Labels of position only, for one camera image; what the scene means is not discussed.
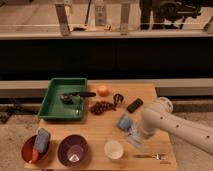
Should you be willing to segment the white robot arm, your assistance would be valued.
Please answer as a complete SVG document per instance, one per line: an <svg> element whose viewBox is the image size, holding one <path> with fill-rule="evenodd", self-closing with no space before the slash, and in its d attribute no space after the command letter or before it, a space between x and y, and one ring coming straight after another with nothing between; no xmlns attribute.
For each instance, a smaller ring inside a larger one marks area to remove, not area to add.
<svg viewBox="0 0 213 171"><path fill-rule="evenodd" d="M166 97L159 97L144 107L140 122L142 136L149 138L160 129L213 155L213 127L177 117L172 112L173 104Z"/></svg>

